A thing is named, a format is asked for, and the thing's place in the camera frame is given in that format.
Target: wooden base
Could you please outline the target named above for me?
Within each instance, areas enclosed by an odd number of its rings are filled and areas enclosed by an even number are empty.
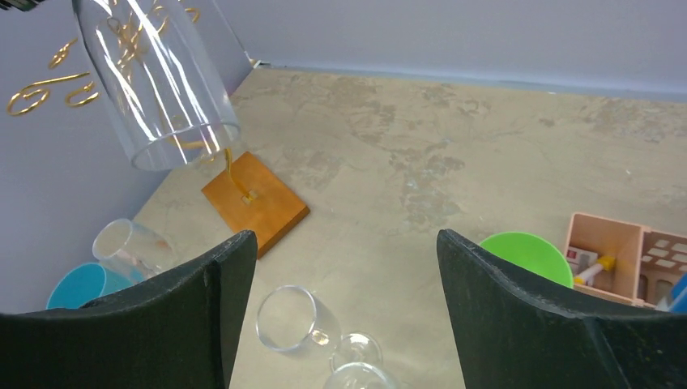
[[[255,194],[255,199],[244,199],[226,171],[207,184],[203,194],[234,233],[244,229],[255,231],[260,258],[303,220],[310,209],[249,152],[232,163],[232,175]]]

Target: lavender wall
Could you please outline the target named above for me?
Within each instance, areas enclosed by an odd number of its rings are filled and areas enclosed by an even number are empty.
[[[681,0],[218,2],[274,66],[687,100]]]
[[[198,29],[233,90],[250,64],[209,0],[185,0],[201,10]],[[25,85],[87,70],[81,48],[57,69],[48,60],[76,36],[69,2],[48,1],[29,13],[0,12],[2,107]],[[79,109],[62,99],[82,85],[56,85],[47,103],[13,118],[0,112],[0,311],[41,310],[53,286],[73,266],[93,260],[100,228],[132,217],[166,173],[130,167],[102,101]]]

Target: wine glass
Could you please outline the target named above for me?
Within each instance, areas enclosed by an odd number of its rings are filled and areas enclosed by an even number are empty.
[[[350,362],[382,364],[382,350],[363,332],[342,336],[339,321],[310,291],[284,285],[262,301],[255,323],[270,350],[298,358],[330,357],[332,371]]]
[[[324,389],[411,389],[379,366],[364,362],[347,363],[327,379]]]

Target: marble-patterned surface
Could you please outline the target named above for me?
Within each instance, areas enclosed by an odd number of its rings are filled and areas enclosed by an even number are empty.
[[[258,264],[231,388],[319,388],[328,375],[326,361],[259,343],[256,309],[281,284],[374,334],[415,387],[463,387],[439,229],[561,246],[583,211],[687,233],[685,105],[273,70],[253,71],[232,100],[245,146],[312,213]],[[172,172],[137,217],[180,261],[232,234],[200,192],[221,169]]]

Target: wooden organizer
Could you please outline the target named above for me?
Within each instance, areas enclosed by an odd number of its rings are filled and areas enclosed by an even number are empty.
[[[687,237],[640,224],[574,213],[565,248],[571,246],[616,258],[613,271],[575,290],[622,304],[653,308],[687,272]]]
[[[258,258],[303,220],[310,209],[253,154],[232,163],[232,176],[255,199],[247,201],[226,171],[203,188],[203,194],[234,233],[249,229],[258,238]]]

